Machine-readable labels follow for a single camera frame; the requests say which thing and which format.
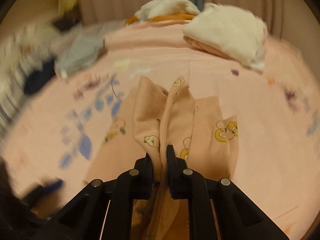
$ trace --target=white cloth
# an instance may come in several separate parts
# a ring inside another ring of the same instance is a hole
[[[200,13],[197,6],[189,0],[152,0],[141,7],[134,15],[139,21],[147,21],[159,15]]]
[[[243,66],[264,69],[266,24],[252,12],[206,3],[204,11],[183,28],[184,35],[218,49]]]

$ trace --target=pile of clothes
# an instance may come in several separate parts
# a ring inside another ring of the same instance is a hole
[[[70,26],[59,29],[56,25],[26,26],[0,46],[0,139],[27,96],[41,90],[56,75],[67,79],[89,67],[106,52],[105,34],[122,28],[124,21],[77,25],[70,31]]]
[[[230,5],[205,3],[200,10],[189,0],[153,0],[143,5],[126,23],[135,21],[191,20],[185,40],[196,49],[263,72],[267,25],[252,12]]]

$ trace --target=cartoon bear print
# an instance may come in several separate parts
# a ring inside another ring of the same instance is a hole
[[[152,146],[152,147],[157,147],[157,137],[154,135],[150,135],[150,136],[145,136],[144,138],[144,143],[147,143],[148,145]]]

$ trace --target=blue leaf print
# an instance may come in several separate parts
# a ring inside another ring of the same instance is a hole
[[[72,120],[74,118],[78,117],[78,114],[75,110],[72,110],[69,114],[67,114],[66,119]]]
[[[103,88],[101,88],[97,94],[96,94],[96,97],[99,98],[101,97],[110,87],[110,82],[108,82]]]
[[[97,111],[102,111],[104,108],[104,102],[102,100],[97,100],[94,104]]]
[[[65,153],[60,161],[60,169],[65,169],[67,167],[69,167],[70,163],[71,163],[72,157],[70,153]]]
[[[87,121],[91,118],[91,115],[92,115],[91,108],[88,108],[81,113],[81,117]]]
[[[69,131],[69,127],[64,126],[64,127],[61,128],[60,133],[62,133],[62,134],[67,134],[68,131]]]
[[[79,152],[83,157],[85,157],[87,160],[91,157],[91,151],[92,151],[92,142],[86,134],[83,134],[80,142],[79,142]]]
[[[308,113],[310,111],[309,98],[303,97],[302,102],[304,103],[304,111]]]
[[[116,86],[116,85],[120,85],[120,82],[119,82],[119,80],[112,80],[111,84]]]
[[[119,108],[121,106],[121,101],[116,102],[111,109],[111,116],[115,117],[118,114]]]
[[[310,125],[310,127],[308,128],[307,130],[307,133],[306,133],[306,136],[310,136],[311,134],[313,134],[317,128],[318,128],[318,125],[319,125],[319,118],[318,118],[318,111],[315,111],[312,115],[312,124]]]
[[[83,130],[83,124],[80,121],[77,123],[77,127],[79,131]]]
[[[62,139],[62,142],[63,142],[64,145],[68,145],[70,141],[71,141],[71,140],[70,140],[70,138],[68,138],[68,137],[64,137],[64,138]]]
[[[76,147],[74,147],[73,150],[72,150],[72,155],[76,156],[77,153],[78,153],[78,149]]]
[[[113,101],[113,95],[107,95],[106,96],[107,105],[110,105],[112,101]]]
[[[124,96],[124,92],[119,92],[119,93],[117,93],[117,97],[121,98],[121,97],[123,97],[123,96]]]

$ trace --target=pink bedsheet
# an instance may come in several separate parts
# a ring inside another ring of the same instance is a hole
[[[69,201],[84,186],[112,117],[140,77],[169,89],[183,75],[194,98],[218,96],[223,117],[237,116],[235,184],[290,239],[300,239],[320,209],[315,78],[286,42],[267,39],[260,75],[192,49],[183,39],[183,24],[145,23],[112,33],[106,37],[108,55],[94,67],[68,83],[54,79],[34,98],[4,152],[16,194],[59,177],[66,182],[59,203]],[[135,162],[129,155],[128,169]]]

